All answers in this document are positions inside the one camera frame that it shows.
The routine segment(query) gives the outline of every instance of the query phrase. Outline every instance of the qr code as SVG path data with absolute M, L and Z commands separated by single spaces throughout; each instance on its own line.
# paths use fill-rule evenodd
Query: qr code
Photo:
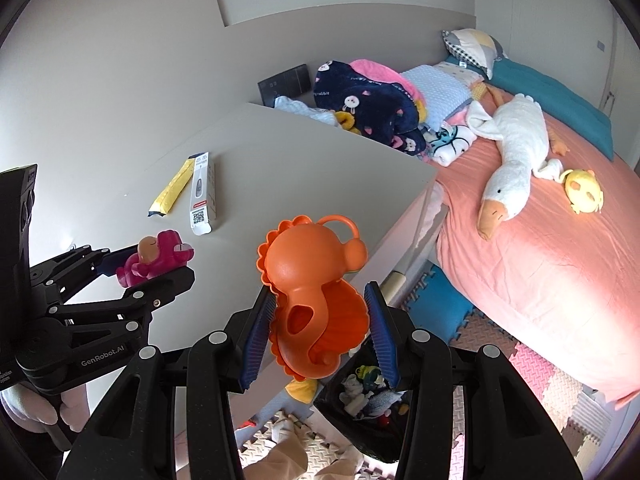
M 200 209 L 198 211 L 194 211 L 191 213 L 191 220 L 194 224 L 199 224 L 204 222 L 204 209 Z

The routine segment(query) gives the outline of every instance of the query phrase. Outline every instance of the wall switch panel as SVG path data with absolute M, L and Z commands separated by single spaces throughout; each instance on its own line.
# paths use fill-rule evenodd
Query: wall switch panel
M 262 104 L 273 108 L 276 97 L 284 95 L 291 99 L 311 90 L 311 79 L 306 64 L 299 65 L 258 83 Z

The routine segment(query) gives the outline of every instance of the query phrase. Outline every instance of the orange toy watering can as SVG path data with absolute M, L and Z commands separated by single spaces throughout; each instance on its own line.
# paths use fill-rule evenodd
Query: orange toy watering can
M 343 244 L 324 224 L 347 224 L 353 238 Z M 362 297 L 345 282 L 346 272 L 361 269 L 367 248 L 350 219 L 307 216 L 285 220 L 258 248 L 262 282 L 278 298 L 271 323 L 271 351 L 287 374 L 298 380 L 333 374 L 340 355 L 362 342 L 369 315 Z

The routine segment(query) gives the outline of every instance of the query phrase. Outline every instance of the pink plush toy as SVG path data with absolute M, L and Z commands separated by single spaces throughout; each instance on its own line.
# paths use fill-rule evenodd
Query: pink plush toy
M 124 267 L 116 270 L 116 275 L 120 285 L 128 288 L 185 266 L 193 255 L 193 248 L 183 244 L 176 231 L 162 231 L 157 237 L 142 238 L 138 252 L 127 258 Z

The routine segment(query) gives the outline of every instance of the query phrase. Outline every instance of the white plush toy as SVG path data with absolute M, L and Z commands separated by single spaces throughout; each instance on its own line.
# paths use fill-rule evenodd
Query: white plush toy
M 488 240 L 504 220 L 524 208 L 531 190 L 531 173 L 538 178 L 557 180 L 562 163 L 546 160 L 552 151 L 564 155 L 568 150 L 556 134 L 546 129 L 540 105 L 530 96 L 517 94 L 504 103 L 502 94 L 490 88 L 498 105 L 493 117 L 478 101 L 473 101 L 466 122 L 478 137 L 495 140 L 502 155 L 502 165 L 495 170 L 484 188 L 478 213 L 478 234 Z

